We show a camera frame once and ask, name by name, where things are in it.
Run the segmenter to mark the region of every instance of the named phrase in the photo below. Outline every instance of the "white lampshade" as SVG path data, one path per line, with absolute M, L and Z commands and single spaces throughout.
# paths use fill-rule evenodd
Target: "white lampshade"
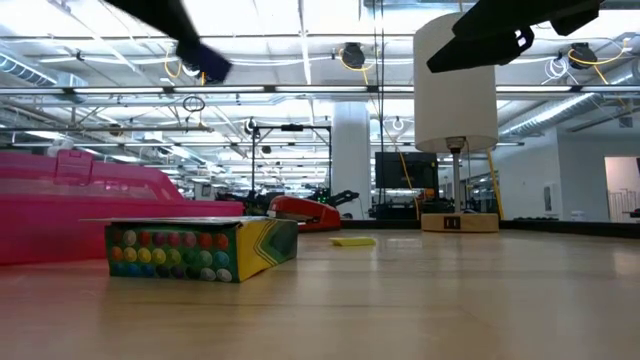
M 421 151 L 449 152 L 446 139 L 451 137 L 466 137 L 471 151 L 498 142 L 494 67 L 434 74 L 427 66 L 453 39 L 451 28 L 461 16 L 439 17 L 413 38 L 416 148 Z

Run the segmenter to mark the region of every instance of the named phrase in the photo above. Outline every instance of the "pink plastic bin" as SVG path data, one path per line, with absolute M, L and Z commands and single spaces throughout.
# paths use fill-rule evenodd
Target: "pink plastic bin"
M 104 258 L 104 223 L 115 217 L 241 216 L 238 202 L 189 201 L 157 169 L 0 153 L 0 265 Z

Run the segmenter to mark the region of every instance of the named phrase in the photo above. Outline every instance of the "wooden floor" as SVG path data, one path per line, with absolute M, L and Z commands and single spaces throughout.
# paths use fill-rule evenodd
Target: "wooden floor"
M 1 359 L 640 359 L 640 246 L 527 232 L 370 235 L 247 282 L 0 269 Z

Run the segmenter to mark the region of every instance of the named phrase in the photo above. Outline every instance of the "column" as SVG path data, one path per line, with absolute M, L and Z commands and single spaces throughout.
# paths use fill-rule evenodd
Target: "column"
M 360 198 L 338 206 L 340 214 L 368 219 L 371 207 L 371 143 L 366 102 L 338 102 L 333 111 L 333 194 L 351 190 Z

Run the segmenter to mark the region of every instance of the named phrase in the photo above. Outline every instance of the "small box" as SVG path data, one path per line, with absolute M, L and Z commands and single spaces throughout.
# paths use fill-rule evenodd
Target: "small box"
M 266 217 L 109 219 L 112 276 L 242 282 L 293 259 L 298 224 Z

